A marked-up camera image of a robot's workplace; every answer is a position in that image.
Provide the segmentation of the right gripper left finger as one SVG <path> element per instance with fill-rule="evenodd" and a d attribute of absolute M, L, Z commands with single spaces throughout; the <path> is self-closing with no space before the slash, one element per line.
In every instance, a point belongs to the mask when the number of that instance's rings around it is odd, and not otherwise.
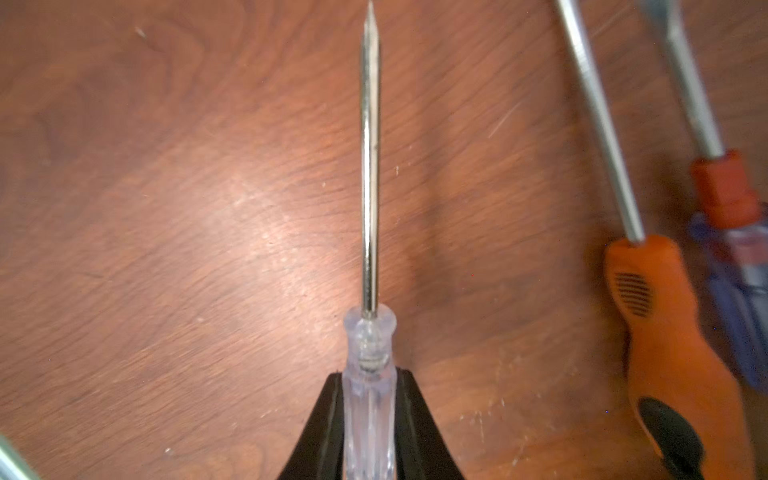
<path fill-rule="evenodd" d="M 278 480 L 344 477 L 342 374 L 330 374 Z"/>

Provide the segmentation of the clear handle screwdriver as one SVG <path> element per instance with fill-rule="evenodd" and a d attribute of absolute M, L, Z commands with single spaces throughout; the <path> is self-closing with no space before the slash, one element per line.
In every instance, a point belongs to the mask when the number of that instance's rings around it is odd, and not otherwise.
<path fill-rule="evenodd" d="M 381 41 L 374 3 L 367 3 L 360 50 L 361 304 L 347 312 L 342 374 L 347 479 L 395 477 L 393 361 L 396 316 L 379 304 L 379 156 Z"/>

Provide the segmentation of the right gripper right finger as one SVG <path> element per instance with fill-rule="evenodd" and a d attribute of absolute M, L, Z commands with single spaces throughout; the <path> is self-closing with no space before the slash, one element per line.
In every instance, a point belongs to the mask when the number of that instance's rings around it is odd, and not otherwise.
<path fill-rule="evenodd" d="M 397 369 L 394 441 L 400 480 L 464 480 L 411 371 Z"/>

